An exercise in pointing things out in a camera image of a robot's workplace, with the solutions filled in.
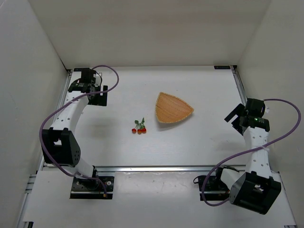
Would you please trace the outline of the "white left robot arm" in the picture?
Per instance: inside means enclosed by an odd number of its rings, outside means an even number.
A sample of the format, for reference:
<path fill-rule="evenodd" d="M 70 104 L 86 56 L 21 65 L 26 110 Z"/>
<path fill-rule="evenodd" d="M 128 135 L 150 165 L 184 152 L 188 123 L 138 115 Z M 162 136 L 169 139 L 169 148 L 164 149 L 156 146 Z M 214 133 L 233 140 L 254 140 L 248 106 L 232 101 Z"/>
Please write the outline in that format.
<path fill-rule="evenodd" d="M 79 78 L 69 86 L 65 103 L 55 111 L 52 125 L 47 129 L 41 126 L 39 139 L 45 163 L 56 166 L 70 177 L 96 180 L 96 169 L 82 159 L 74 133 L 87 105 L 107 105 L 109 88 L 101 85 L 101 74 L 94 69 L 76 68 L 73 73 Z"/>

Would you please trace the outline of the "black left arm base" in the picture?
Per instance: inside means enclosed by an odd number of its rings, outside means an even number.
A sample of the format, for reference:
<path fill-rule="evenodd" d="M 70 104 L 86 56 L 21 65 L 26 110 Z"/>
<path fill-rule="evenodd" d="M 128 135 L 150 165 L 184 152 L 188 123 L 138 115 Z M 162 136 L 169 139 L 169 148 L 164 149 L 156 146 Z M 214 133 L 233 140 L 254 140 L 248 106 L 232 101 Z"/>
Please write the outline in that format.
<path fill-rule="evenodd" d="M 96 180 L 79 179 L 74 177 L 70 198 L 71 199 L 89 199 L 89 200 L 111 200 L 114 192 L 114 176 L 99 176 L 99 179 L 105 185 L 104 188 L 100 182 Z"/>

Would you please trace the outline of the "fake red cherries bunch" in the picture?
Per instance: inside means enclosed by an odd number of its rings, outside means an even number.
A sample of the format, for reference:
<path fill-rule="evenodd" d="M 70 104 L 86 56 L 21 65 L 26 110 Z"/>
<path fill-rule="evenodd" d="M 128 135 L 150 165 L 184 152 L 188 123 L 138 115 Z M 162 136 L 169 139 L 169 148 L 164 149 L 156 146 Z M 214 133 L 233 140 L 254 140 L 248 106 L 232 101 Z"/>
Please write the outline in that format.
<path fill-rule="evenodd" d="M 141 121 L 139 120 L 135 120 L 134 121 L 135 127 L 132 129 L 132 133 L 135 134 L 143 134 L 143 133 L 147 133 L 147 129 L 145 127 L 145 119 L 142 118 Z"/>

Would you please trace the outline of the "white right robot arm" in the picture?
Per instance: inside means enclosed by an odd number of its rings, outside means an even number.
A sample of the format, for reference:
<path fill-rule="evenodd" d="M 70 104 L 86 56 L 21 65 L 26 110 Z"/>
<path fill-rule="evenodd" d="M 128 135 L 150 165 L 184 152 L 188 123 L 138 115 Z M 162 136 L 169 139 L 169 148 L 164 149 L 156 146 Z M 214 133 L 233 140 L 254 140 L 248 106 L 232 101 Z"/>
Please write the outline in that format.
<path fill-rule="evenodd" d="M 269 165 L 269 121 L 263 118 L 265 103 L 249 98 L 245 105 L 238 105 L 226 118 L 231 121 L 245 140 L 250 158 L 245 172 L 226 165 L 216 170 L 216 179 L 229 190 L 229 202 L 233 205 L 265 215 L 281 192 L 281 183 L 274 180 Z"/>

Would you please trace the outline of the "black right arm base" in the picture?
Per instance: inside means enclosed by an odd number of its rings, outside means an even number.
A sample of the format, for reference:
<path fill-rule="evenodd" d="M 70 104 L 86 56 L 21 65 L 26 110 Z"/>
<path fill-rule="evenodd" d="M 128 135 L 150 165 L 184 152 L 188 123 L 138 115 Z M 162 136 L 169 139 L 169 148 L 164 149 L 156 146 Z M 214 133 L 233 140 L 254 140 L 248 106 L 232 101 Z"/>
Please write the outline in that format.
<path fill-rule="evenodd" d="M 240 174 L 240 171 L 232 166 L 221 165 L 216 169 L 215 174 L 207 180 L 204 195 L 207 201 L 221 201 L 229 197 L 229 187 L 220 180 L 223 171 L 232 171 L 234 174 Z"/>

